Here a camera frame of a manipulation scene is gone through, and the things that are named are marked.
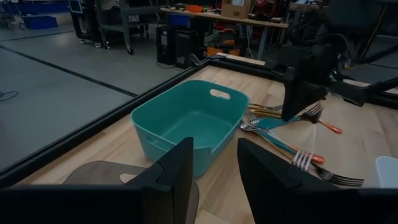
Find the workbench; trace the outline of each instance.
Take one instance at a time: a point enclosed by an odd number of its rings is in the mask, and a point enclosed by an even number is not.
[[[252,26],[263,27],[264,29],[262,30],[260,46],[259,46],[258,53],[257,53],[258,60],[261,60],[262,53],[264,52],[264,49],[266,47],[267,28],[268,27],[276,27],[276,28],[283,29],[281,36],[284,36],[284,33],[285,33],[284,31],[289,27],[289,25],[286,23],[275,23],[275,22],[267,22],[267,21],[257,21],[254,19],[240,19],[240,18],[226,17],[226,16],[222,16],[220,14],[215,14],[212,12],[190,12],[190,11],[183,11],[183,10],[171,10],[171,9],[166,9],[166,8],[161,8],[160,10],[164,11],[164,12],[169,12],[169,13],[188,15],[191,17],[201,17],[201,18],[213,19],[216,21],[235,22],[238,24],[247,24],[247,25],[252,25]]]
[[[279,105],[283,102],[284,85],[261,78],[263,66],[264,62],[258,60],[232,56],[231,59],[215,61],[214,65],[189,68],[132,102],[143,103],[180,82],[197,79],[242,91],[250,97],[252,103]],[[252,68],[252,75],[246,73],[249,68]],[[274,132],[302,149],[316,149],[315,153],[326,159],[324,168],[344,176],[365,178],[378,156],[398,157],[398,111],[371,104],[360,108],[334,95],[329,95],[323,105],[325,109],[322,119],[343,129],[342,134],[335,134],[320,124],[308,121],[291,123],[274,129]],[[239,175],[236,158],[238,138],[248,138],[284,158],[262,138],[238,130],[207,172],[196,179],[200,189],[198,224],[254,223]],[[61,184],[76,168],[92,161],[110,161],[140,167],[149,167],[152,164],[145,158],[136,130],[127,115],[30,175],[20,184]]]
[[[319,10],[319,5],[318,4],[303,4],[303,3],[297,3],[297,2],[292,2],[290,3],[289,9],[291,11],[298,11],[298,12],[312,12]]]

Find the shelf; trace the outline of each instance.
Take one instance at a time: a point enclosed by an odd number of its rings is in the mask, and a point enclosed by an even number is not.
[[[157,23],[157,21],[151,21],[151,22],[140,22],[140,23],[133,23],[133,24],[129,24],[128,28],[134,28],[134,27],[138,27],[138,26],[144,26],[144,25],[148,25],[148,24],[153,24],[153,23]],[[123,32],[123,25],[100,25],[100,27],[102,29],[106,29],[106,30],[113,30],[113,31],[118,31],[118,32]]]
[[[160,7],[164,6],[127,7],[123,9],[123,15],[138,16],[144,14],[158,13],[160,12]]]

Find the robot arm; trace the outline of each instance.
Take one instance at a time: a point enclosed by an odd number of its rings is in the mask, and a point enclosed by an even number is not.
[[[370,101],[398,109],[398,96],[384,92],[398,86],[398,78],[377,82],[367,87],[359,87],[331,77],[337,68],[339,58],[346,51],[352,61],[363,64],[371,63],[398,50],[398,45],[395,45],[366,58],[356,59],[353,57],[355,47],[352,37],[374,30],[375,24],[384,14],[387,4],[398,4],[398,1],[331,1],[327,10],[329,16],[326,15],[324,20],[327,32],[323,38],[318,39],[309,49],[301,53],[295,67],[288,68],[285,74],[285,98],[282,110],[284,121],[290,120],[311,104],[324,100],[328,92],[341,95],[345,101],[357,106],[362,106],[366,101]],[[350,14],[360,16],[360,18],[356,18],[355,21],[350,20],[349,17],[344,18],[344,15]]]

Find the silver fork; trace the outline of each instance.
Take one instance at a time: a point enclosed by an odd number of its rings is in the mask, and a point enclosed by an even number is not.
[[[264,128],[260,125],[258,125],[258,123],[260,122],[257,118],[257,116],[250,110],[250,108],[248,108],[246,110],[246,116],[249,118],[249,122],[251,123],[251,125],[253,125],[256,128],[259,128],[265,132],[267,132],[268,134],[270,134],[272,137],[276,138],[277,140],[279,140],[280,142],[286,143],[283,140],[281,140],[281,138],[279,138],[274,132],[272,132],[270,129],[268,128]]]
[[[294,156],[291,164],[304,171],[308,171],[308,167],[310,166],[312,156],[313,156],[313,150],[311,153],[300,150]]]
[[[303,115],[301,115],[301,117],[310,120],[312,123],[317,123],[320,119],[322,111],[323,111],[323,106],[318,101],[318,103],[315,106],[306,111]]]
[[[264,140],[266,140],[274,149],[276,149],[277,151],[281,152],[287,159],[292,159],[293,155],[295,154],[295,151],[289,149],[289,148],[283,148],[283,146],[278,146],[278,142],[274,142],[272,139],[268,139],[267,137],[265,137],[264,135],[260,134],[260,133],[264,133],[267,136],[269,136],[268,133],[264,132],[261,128],[257,128],[254,126],[251,126],[250,124],[247,124],[246,122],[244,122],[243,120],[241,120],[239,122],[239,129],[243,130],[243,131],[249,131],[249,132],[254,132],[257,133],[258,135],[260,135]]]

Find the utensil handle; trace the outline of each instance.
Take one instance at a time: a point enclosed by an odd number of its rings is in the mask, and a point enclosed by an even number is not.
[[[282,153],[287,159],[292,160],[294,158],[293,155],[285,152],[283,149],[279,148],[276,146],[272,141],[270,141],[268,138],[265,137],[265,134],[260,131],[254,131],[254,133],[258,134],[260,137],[262,137],[268,144],[270,144],[274,149],[276,149],[278,152]]]
[[[280,112],[276,112],[276,111],[272,111],[269,109],[259,109],[259,108],[255,108],[253,106],[249,105],[249,108],[253,110],[253,113],[258,113],[258,114],[271,114],[274,116],[279,116],[280,117]]]
[[[291,147],[291,148],[292,148],[293,150],[295,150],[296,152],[298,152],[298,151],[300,150],[300,149],[299,149],[298,147],[296,147],[296,146],[292,146],[292,145],[290,145],[290,144],[288,144],[288,146]],[[314,162],[316,162],[316,163],[322,164],[322,163],[325,161],[325,158],[324,158],[323,156],[314,154],[314,155],[312,155],[312,159],[311,159],[311,160],[314,161]]]
[[[272,138],[272,139],[269,139],[269,140],[272,141],[275,145],[281,147],[282,149],[292,153],[293,155],[296,154],[296,152],[298,152],[300,150],[297,146],[293,146],[291,144],[288,144],[288,143],[285,143],[285,142],[281,142],[278,139],[273,138],[272,136],[270,136],[266,132],[264,132],[264,135],[265,135],[264,136],[265,138]],[[317,162],[319,164],[322,164],[325,161],[325,158],[323,156],[314,154],[312,156],[311,160],[314,161],[314,162]]]
[[[270,113],[264,113],[262,111],[258,111],[258,110],[253,110],[253,113],[260,117],[260,118],[277,118],[280,119],[280,115],[276,115],[276,114],[270,114]]]
[[[343,132],[342,129],[337,128],[336,126],[334,126],[324,120],[319,119],[319,123],[323,124],[325,127],[327,127],[328,129],[332,130],[333,132],[335,132],[337,134],[341,134]]]

